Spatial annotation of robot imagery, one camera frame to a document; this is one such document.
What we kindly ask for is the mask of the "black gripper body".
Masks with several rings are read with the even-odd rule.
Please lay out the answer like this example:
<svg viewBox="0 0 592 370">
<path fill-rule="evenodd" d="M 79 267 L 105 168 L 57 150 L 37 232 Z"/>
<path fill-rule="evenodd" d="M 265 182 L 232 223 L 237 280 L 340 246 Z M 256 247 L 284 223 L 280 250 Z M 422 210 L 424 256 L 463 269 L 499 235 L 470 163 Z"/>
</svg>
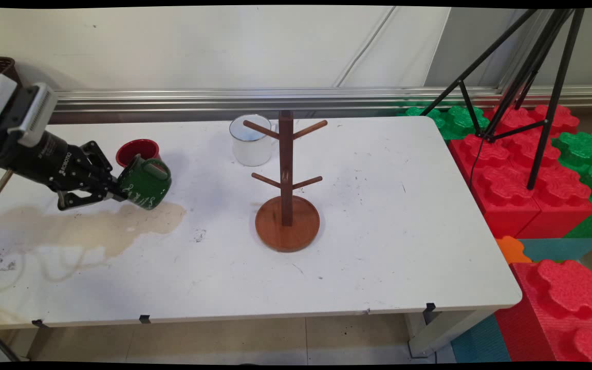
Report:
<svg viewBox="0 0 592 370">
<path fill-rule="evenodd" d="M 84 171 L 75 166 L 76 159 L 84 158 L 82 148 L 47 131 L 33 147 L 16 141 L 7 144 L 8 139 L 8 134 L 0 132 L 0 169 L 11 170 L 54 192 L 84 188 L 84 180 L 79 178 Z"/>
</svg>

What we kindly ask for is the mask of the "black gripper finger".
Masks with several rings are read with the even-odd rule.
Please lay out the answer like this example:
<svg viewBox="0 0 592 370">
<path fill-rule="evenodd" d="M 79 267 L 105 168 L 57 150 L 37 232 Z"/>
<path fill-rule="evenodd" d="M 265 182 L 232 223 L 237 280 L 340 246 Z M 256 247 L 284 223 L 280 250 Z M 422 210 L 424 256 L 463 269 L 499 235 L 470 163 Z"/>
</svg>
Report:
<svg viewBox="0 0 592 370">
<path fill-rule="evenodd" d="M 113 167 L 95 141 L 79 147 L 78 166 L 88 175 L 89 183 L 98 188 L 118 188 L 117 178 L 112 175 Z"/>
<path fill-rule="evenodd" d="M 67 211 L 69 209 L 90 206 L 109 199 L 113 199 L 119 202 L 127 200 L 127 197 L 109 191 L 91 192 L 91 190 L 89 189 L 87 193 L 89 193 L 88 196 L 82 197 L 75 194 L 75 192 L 58 191 L 57 208 L 60 211 Z"/>
</svg>

